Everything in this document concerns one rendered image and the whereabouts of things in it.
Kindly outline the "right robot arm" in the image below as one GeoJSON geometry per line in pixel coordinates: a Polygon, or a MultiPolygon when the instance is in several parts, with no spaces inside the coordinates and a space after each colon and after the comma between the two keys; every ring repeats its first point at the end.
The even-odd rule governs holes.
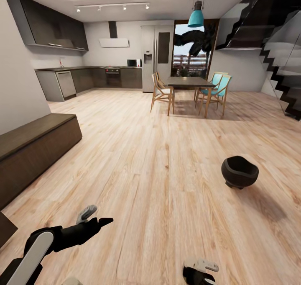
{"type": "Polygon", "coordinates": [[[207,270],[219,272],[219,266],[207,259],[198,258],[197,269],[184,267],[183,275],[186,277],[186,283],[189,285],[217,285],[211,274],[206,273],[207,270]]]}

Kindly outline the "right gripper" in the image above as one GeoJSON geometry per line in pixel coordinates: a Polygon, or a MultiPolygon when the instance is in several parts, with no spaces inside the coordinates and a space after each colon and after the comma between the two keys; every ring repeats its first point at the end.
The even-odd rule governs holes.
{"type": "Polygon", "coordinates": [[[184,267],[183,275],[184,275],[184,277],[186,277],[186,283],[189,285],[196,285],[197,279],[202,276],[208,277],[212,281],[214,281],[214,278],[211,274],[197,271],[196,269],[191,268],[191,267],[184,267]]]}

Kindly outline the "cauldron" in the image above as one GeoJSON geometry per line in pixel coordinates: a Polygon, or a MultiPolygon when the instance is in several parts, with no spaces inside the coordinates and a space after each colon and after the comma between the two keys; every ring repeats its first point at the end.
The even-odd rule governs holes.
{"type": "Polygon", "coordinates": [[[259,168],[241,156],[226,158],[221,172],[229,187],[244,187],[254,184],[259,175],[259,168]]]}

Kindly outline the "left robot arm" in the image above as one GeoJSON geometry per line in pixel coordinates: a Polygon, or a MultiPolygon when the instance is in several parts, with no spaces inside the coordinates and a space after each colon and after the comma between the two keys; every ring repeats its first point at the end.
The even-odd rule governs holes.
{"type": "Polygon", "coordinates": [[[114,221],[113,218],[87,219],[95,213],[97,206],[88,205],[78,214],[76,225],[63,229],[62,226],[36,230],[26,240],[23,258],[13,259],[0,276],[0,285],[34,285],[43,269],[41,261],[52,251],[84,244],[97,234],[101,227],[114,221]]]}

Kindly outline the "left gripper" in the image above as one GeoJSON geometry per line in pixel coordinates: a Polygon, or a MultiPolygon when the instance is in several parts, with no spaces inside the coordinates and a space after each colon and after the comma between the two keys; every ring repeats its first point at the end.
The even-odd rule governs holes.
{"type": "Polygon", "coordinates": [[[78,225],[72,226],[74,229],[74,240],[71,247],[75,245],[81,245],[84,244],[86,241],[88,241],[92,236],[97,234],[99,230],[101,230],[101,227],[113,222],[113,218],[100,218],[99,221],[97,221],[97,218],[92,218],[87,223],[81,223],[78,225]]]}

